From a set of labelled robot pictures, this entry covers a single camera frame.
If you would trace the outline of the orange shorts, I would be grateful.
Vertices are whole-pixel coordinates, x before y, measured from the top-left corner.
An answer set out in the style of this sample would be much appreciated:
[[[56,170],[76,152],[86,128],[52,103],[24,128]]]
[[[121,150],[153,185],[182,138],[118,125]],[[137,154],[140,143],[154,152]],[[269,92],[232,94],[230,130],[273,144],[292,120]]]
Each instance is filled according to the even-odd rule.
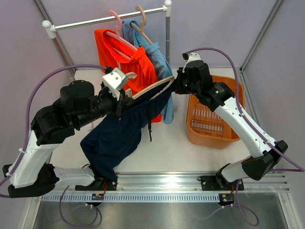
[[[135,73],[124,89],[135,95],[158,81],[154,65],[144,48],[135,47],[110,29],[94,31],[100,65],[120,68],[124,73]]]

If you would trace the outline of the orange plastic basket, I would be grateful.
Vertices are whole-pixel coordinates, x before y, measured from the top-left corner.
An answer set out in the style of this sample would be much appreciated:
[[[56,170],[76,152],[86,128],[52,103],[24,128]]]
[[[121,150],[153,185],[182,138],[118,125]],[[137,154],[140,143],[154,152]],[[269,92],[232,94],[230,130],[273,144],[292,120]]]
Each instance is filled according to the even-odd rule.
[[[234,78],[213,75],[214,86],[202,98],[190,94],[186,118],[187,138],[195,145],[203,145],[224,149],[231,143],[239,141],[240,137],[232,127],[219,116],[215,110],[231,98],[236,102],[238,96],[240,105],[245,108],[244,89]]]

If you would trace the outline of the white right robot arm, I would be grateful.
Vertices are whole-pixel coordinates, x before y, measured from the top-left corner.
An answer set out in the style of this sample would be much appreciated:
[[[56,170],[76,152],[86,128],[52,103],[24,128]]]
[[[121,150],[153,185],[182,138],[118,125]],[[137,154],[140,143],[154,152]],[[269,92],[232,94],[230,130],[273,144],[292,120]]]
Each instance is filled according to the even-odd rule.
[[[208,65],[193,60],[177,71],[176,94],[192,94],[199,102],[221,117],[240,137],[250,156],[227,164],[216,173],[216,185],[229,188],[236,180],[249,177],[260,180],[280,160],[288,149],[284,140],[276,141],[241,107],[238,92],[224,82],[214,82]]]

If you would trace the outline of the tan wooden hanger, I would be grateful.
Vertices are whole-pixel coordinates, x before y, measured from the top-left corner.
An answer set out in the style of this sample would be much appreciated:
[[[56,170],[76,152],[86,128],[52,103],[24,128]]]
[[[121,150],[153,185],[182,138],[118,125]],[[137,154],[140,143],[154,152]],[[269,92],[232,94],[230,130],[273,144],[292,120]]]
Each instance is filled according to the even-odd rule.
[[[149,37],[145,34],[145,32],[144,32],[144,26],[145,26],[146,23],[147,23],[147,19],[146,19],[146,15],[145,15],[145,13],[144,13],[144,10],[143,10],[143,8],[142,8],[140,5],[137,5],[137,6],[135,7],[135,9],[141,13],[141,15],[142,15],[142,21],[140,21],[140,26],[139,26],[139,27],[138,27],[135,23],[133,23],[133,22],[131,23],[131,25],[132,25],[132,27],[133,27],[134,29],[136,29],[136,30],[142,35],[143,38],[146,39],[146,41],[147,41],[150,45],[152,45],[153,42],[150,40],[150,38],[149,38]]]

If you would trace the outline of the pink plastic hanger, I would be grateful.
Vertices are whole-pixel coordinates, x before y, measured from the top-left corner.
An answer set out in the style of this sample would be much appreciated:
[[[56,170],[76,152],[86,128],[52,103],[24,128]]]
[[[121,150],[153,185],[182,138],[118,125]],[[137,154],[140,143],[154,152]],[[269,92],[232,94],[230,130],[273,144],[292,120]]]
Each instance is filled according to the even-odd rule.
[[[116,33],[113,33],[113,32],[110,32],[110,31],[106,31],[104,34],[107,35],[108,37],[114,38],[115,40],[119,41],[120,43],[125,44],[130,49],[132,49],[133,51],[137,51],[137,48],[134,45],[130,44],[128,41],[126,41],[124,38],[121,37],[120,30],[122,29],[122,20],[119,17],[119,15],[115,11],[113,11],[113,10],[110,10],[108,12],[108,14],[113,16],[118,21],[119,24],[115,26],[115,32]],[[113,52],[117,53],[119,56],[121,56],[121,57],[123,57],[123,58],[125,58],[127,60],[131,59],[131,56],[126,55],[125,53],[115,49],[112,46],[112,50],[110,51],[110,53],[113,54]]]

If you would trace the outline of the white metal clothes rack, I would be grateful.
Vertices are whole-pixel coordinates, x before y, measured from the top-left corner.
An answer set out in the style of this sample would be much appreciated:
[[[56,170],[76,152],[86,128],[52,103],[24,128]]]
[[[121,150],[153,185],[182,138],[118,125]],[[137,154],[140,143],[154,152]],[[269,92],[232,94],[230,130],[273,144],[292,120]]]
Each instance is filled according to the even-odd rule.
[[[164,12],[165,13],[165,58],[167,61],[170,60],[170,26],[171,26],[171,8],[172,8],[172,1],[166,0],[162,7],[155,8],[155,9],[148,9],[144,10],[145,15],[147,14],[153,14],[153,13],[159,13]],[[130,12],[126,14],[121,14],[119,17],[121,20],[126,18],[132,18],[136,16],[140,16],[141,13],[139,11]],[[81,21],[81,22],[75,22],[70,24],[64,24],[64,25],[53,25],[49,20],[44,20],[42,22],[43,28],[46,30],[46,33],[50,39],[56,39],[57,32],[61,30],[71,29],[71,28],[77,28],[81,26],[87,26],[92,24],[98,24],[98,23],[104,23],[108,21],[115,21],[116,19],[109,15],[108,17],[94,19],[94,20],[88,20],[88,21]]]

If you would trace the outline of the navy blue shorts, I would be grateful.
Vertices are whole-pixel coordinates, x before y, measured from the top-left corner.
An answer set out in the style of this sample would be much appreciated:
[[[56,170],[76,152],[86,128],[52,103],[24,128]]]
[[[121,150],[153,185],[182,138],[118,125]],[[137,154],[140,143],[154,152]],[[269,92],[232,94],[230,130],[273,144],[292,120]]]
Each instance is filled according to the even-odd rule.
[[[136,150],[142,129],[151,131],[155,119],[167,104],[175,84],[161,84],[134,100],[120,118],[107,115],[80,142],[91,168],[110,180],[117,178],[114,168]]]

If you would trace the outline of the beige wooden hanger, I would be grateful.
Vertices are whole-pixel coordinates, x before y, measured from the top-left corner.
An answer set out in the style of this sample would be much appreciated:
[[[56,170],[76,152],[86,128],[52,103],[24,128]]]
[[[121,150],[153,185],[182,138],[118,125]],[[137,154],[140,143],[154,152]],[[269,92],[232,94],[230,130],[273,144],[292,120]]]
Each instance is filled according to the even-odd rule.
[[[141,100],[152,100],[165,93],[165,91],[173,84],[174,80],[174,76],[169,76],[167,78],[161,79],[156,83],[153,83],[144,88],[135,95],[133,95],[131,89],[128,88],[126,91],[120,92],[119,99],[137,102]]]

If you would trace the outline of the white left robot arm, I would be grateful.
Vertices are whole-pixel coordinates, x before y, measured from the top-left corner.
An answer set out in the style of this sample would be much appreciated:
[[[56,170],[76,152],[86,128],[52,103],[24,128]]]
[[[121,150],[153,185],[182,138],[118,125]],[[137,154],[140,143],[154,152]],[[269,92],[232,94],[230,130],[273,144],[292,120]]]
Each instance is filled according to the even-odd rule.
[[[52,105],[40,109],[30,124],[30,137],[21,161],[4,165],[3,173],[10,179],[10,198],[39,197],[56,187],[80,186],[98,190],[103,180],[115,180],[94,165],[88,168],[64,169],[46,160],[64,140],[82,127],[106,115],[118,117],[132,98],[123,89],[114,96],[105,85],[98,95],[88,81],[76,80],[60,89],[60,97]]]

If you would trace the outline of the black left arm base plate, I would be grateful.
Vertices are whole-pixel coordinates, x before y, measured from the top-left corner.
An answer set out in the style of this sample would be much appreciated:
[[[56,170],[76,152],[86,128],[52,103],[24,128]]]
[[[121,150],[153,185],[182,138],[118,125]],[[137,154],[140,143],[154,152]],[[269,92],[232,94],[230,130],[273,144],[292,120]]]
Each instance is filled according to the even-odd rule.
[[[117,188],[117,178],[108,179],[106,177],[99,177],[95,179],[88,186],[76,185],[75,190],[77,191],[116,191]]]

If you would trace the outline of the light blue shorts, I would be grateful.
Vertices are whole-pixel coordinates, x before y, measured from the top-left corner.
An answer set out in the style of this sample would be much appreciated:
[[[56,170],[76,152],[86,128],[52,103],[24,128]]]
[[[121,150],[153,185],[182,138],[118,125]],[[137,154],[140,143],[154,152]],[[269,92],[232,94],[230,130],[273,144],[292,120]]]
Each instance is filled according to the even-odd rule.
[[[136,20],[124,20],[122,22],[122,34],[124,39],[136,47],[143,47],[145,49],[147,57],[154,65],[158,80],[172,76],[172,69],[165,56],[162,54],[159,44],[157,42],[153,43],[148,41],[148,37],[144,35],[144,32],[138,31],[136,27],[140,28],[140,24]],[[170,96],[168,103],[163,108],[161,115],[165,124],[169,125],[172,123],[174,119],[174,103],[172,96]]]

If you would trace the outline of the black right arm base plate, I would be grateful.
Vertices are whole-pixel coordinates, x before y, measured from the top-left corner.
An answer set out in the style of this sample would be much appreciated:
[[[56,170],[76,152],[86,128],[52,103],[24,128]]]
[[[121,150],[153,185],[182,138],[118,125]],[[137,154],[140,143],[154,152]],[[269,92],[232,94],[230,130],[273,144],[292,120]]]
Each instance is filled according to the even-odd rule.
[[[237,186],[239,191],[244,190],[243,181],[228,182],[216,175],[198,176],[197,180],[201,183],[202,191],[231,191],[232,188],[236,190]]]

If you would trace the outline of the aluminium mounting rail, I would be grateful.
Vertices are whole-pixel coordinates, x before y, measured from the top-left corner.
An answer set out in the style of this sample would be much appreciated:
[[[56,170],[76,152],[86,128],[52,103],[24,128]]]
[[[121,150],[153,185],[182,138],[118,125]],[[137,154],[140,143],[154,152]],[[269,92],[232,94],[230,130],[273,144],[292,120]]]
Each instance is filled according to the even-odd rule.
[[[114,193],[195,193],[203,192],[198,176],[207,176],[204,172],[147,172],[118,173]],[[283,173],[268,173],[261,180],[243,179],[242,192],[253,193],[289,193],[290,187]]]

